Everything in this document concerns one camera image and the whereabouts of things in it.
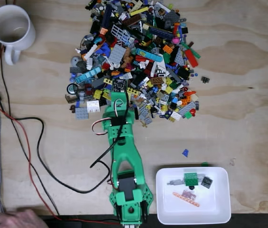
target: red wire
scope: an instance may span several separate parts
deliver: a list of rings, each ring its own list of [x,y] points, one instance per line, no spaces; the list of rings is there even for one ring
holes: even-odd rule
[[[1,58],[1,55],[2,55],[2,51],[3,51],[3,48],[1,48],[0,50],[0,58]],[[23,130],[23,133],[24,133],[24,136],[25,136],[25,139],[26,139],[26,143],[28,145],[28,173],[29,173],[29,178],[30,178],[30,181],[32,182],[32,184],[34,185],[35,187],[35,190],[39,196],[39,198],[42,200],[42,202],[44,203],[45,207],[48,209],[48,211],[50,212],[50,214],[57,220],[62,220],[61,218],[57,217],[54,212],[51,210],[51,208],[49,207],[49,205],[45,202],[45,200],[43,199],[43,197],[41,196],[35,182],[34,182],[34,179],[33,179],[33,176],[32,176],[32,173],[31,173],[31,152],[30,152],[30,146],[29,146],[29,141],[28,141],[28,135],[25,131],[25,128],[23,126],[23,124],[21,122],[19,122],[18,120],[16,120],[15,118],[13,118],[12,116],[8,115],[5,111],[3,111],[2,109],[0,109],[0,112],[2,112],[6,117],[8,117],[9,119],[15,121],[17,124],[20,125],[20,127],[22,128]],[[68,221],[81,221],[81,222],[92,222],[92,223],[101,223],[101,224],[109,224],[109,225],[120,225],[120,223],[116,223],[116,222],[101,222],[101,221],[93,221],[93,220],[82,220],[82,219],[68,219]]]

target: plywood surface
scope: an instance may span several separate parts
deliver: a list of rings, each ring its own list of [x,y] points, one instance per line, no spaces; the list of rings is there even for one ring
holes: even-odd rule
[[[195,42],[202,56],[199,77],[190,83],[200,97],[200,111],[195,118],[177,123],[157,118],[148,128],[139,122],[134,125],[147,183],[156,196],[155,175],[160,167],[207,161],[228,171],[233,213],[268,213],[268,0],[165,1],[166,5],[170,2],[187,18],[188,40]],[[4,66],[13,114],[44,119],[42,157],[57,177],[79,189],[91,188],[106,174],[103,167],[90,170],[89,165],[108,146],[106,136],[90,130],[101,114],[76,121],[64,99],[70,59],[91,26],[86,3],[19,0],[18,5],[31,15],[37,39],[19,63]],[[201,76],[210,82],[203,84]],[[0,91],[6,102],[1,79]],[[26,121],[24,125],[33,163],[60,212],[112,213],[110,185],[82,195],[52,180],[36,157],[40,124]],[[185,148],[188,158],[182,155]],[[2,153],[7,209],[33,207],[48,214],[29,181],[28,164],[5,118]],[[103,160],[109,163],[110,157]],[[156,202],[150,212],[156,212]]]

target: mug handle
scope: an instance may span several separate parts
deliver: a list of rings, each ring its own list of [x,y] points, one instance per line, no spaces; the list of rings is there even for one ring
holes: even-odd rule
[[[14,65],[18,62],[21,51],[13,50],[12,45],[7,45],[5,50],[5,61],[8,65]]]

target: white plastic tray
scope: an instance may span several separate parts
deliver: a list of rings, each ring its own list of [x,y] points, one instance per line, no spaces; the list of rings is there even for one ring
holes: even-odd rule
[[[185,173],[204,174],[213,180],[209,189],[199,183],[194,190],[183,185],[167,185],[171,180],[183,179]],[[196,207],[173,195],[188,190],[197,197]],[[160,169],[156,174],[157,216],[165,225],[193,225],[226,223],[231,218],[228,173],[221,167],[185,167]]]

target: green robotic arm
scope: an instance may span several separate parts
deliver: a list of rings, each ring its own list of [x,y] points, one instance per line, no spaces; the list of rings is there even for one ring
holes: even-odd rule
[[[153,194],[145,183],[142,160],[134,144],[132,125],[135,114],[128,110],[128,105],[127,81],[113,80],[111,106],[103,114],[103,118],[111,119],[102,122],[103,129],[108,132],[109,144],[115,143],[111,149],[113,190],[110,201],[121,224],[135,228],[147,221]],[[123,161],[128,161],[132,169],[119,171]]]

